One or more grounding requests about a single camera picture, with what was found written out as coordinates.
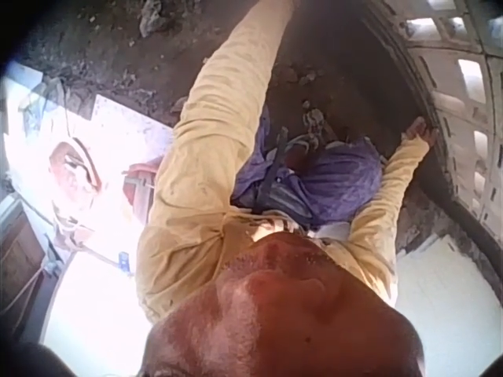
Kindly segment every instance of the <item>ground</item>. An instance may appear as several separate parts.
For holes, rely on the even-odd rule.
[[[207,6],[201,2],[198,11],[180,15],[168,30],[142,38],[138,28],[141,0],[72,2],[41,22],[17,59],[62,78],[67,106],[87,118],[100,93],[173,126],[176,118],[169,111],[171,106],[188,93],[204,59],[225,40],[248,3],[214,0]],[[345,33],[356,39],[361,34],[360,29]],[[355,84],[351,67],[334,64],[337,59],[313,51],[309,44],[308,38],[299,38],[294,23],[285,36],[267,94],[273,127],[287,126],[291,137],[304,133],[303,102],[309,101],[338,134],[344,129],[366,134],[389,157],[399,132],[381,125],[380,109]],[[368,57],[359,59],[367,64]],[[305,83],[309,74],[314,80]],[[401,110],[396,119],[406,118],[402,116],[406,110]],[[398,128],[404,130],[408,124],[400,121],[403,124]],[[501,283],[485,256],[413,184],[399,219],[397,250],[413,250],[434,231],[451,234],[501,297]]]

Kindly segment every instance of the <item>hand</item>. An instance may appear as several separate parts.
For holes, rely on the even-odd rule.
[[[418,136],[432,147],[437,141],[439,130],[429,128],[424,118],[419,116],[406,131],[406,138],[409,140],[413,140]]]

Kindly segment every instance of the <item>purple cloth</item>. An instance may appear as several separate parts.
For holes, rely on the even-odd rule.
[[[269,112],[264,108],[255,135],[255,149],[236,177],[232,201],[239,201],[247,190],[263,181],[272,165],[273,162],[265,158],[265,140],[269,132]],[[362,138],[352,144],[326,149],[301,176],[282,165],[277,178],[312,212],[313,218],[307,226],[319,227],[350,221],[379,190],[382,167],[377,150]]]

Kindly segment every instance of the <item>man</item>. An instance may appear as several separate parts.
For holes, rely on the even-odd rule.
[[[261,0],[251,9],[204,65],[174,129],[138,246],[138,294],[156,323],[143,375],[423,373],[418,335],[392,309],[398,212],[435,140],[423,119],[345,242],[229,204],[294,8]]]

